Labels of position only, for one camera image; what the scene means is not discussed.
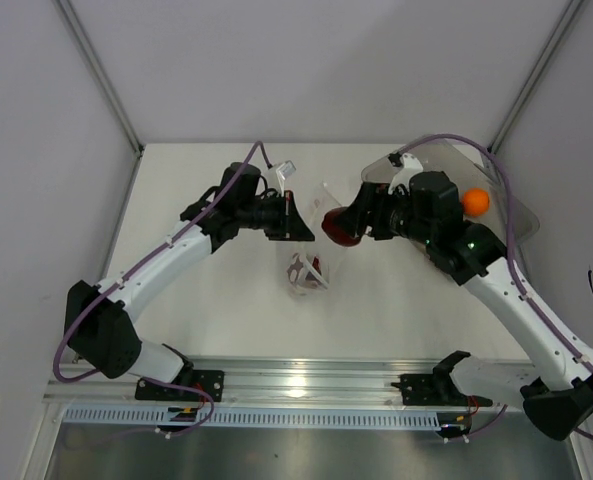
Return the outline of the dark red apple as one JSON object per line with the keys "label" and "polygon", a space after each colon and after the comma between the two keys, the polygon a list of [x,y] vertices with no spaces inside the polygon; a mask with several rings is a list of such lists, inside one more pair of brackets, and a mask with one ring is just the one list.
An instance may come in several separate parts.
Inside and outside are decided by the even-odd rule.
{"label": "dark red apple", "polygon": [[328,211],[323,217],[321,228],[333,243],[349,248],[357,246],[361,242],[361,238],[351,236],[337,224],[337,218],[346,210],[346,207],[337,207]]}

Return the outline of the clear zip top bag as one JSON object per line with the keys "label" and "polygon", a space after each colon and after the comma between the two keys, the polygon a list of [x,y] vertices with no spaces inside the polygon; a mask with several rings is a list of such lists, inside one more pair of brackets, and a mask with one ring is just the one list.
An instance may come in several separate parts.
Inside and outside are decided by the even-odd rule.
{"label": "clear zip top bag", "polygon": [[333,286],[346,247],[329,239],[322,229],[325,215],[341,206],[327,182],[319,183],[303,211],[313,242],[290,243],[282,252],[280,278],[290,294],[309,297],[328,292]]}

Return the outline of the red grape bunch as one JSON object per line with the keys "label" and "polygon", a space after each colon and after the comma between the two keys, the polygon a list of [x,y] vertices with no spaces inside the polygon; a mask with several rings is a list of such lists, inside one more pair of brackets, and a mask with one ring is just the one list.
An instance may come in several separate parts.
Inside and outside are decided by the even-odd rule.
{"label": "red grape bunch", "polygon": [[303,253],[292,254],[286,269],[289,285],[298,296],[328,290],[327,273],[318,256]]}

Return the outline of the orange fruit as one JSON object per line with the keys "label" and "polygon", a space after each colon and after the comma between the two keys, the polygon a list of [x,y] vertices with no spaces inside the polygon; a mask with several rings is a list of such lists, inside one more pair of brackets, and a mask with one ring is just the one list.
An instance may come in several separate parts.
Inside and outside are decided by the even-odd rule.
{"label": "orange fruit", "polygon": [[462,195],[461,200],[464,213],[469,217],[480,217],[490,209],[490,197],[486,190],[471,188]]}

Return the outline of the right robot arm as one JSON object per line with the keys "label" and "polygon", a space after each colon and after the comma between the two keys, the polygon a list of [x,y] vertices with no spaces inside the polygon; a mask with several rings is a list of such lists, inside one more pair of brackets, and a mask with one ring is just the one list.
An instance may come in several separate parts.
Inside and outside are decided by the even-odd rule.
{"label": "right robot arm", "polygon": [[553,440],[564,440],[593,413],[593,349],[547,307],[495,233],[464,216],[457,186],[443,172],[421,172],[408,185],[361,185],[347,207],[327,213],[324,232],[354,246],[401,237],[421,244],[431,263],[502,323],[531,367],[513,371],[456,351],[433,369],[444,403],[477,396],[521,409]]}

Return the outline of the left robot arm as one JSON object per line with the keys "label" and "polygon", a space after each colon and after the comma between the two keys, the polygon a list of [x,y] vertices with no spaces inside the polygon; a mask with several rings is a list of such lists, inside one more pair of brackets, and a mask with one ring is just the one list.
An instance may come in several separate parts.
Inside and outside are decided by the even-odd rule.
{"label": "left robot arm", "polygon": [[267,172],[249,163],[230,164],[220,184],[190,204],[161,244],[133,267],[95,285],[79,281],[69,289],[66,346],[108,379],[148,377],[168,398],[185,398],[193,387],[192,374],[183,369],[187,360],[169,346],[141,339],[135,323],[181,273],[243,229],[260,230],[270,241],[314,241],[285,186],[294,171],[292,162]]}

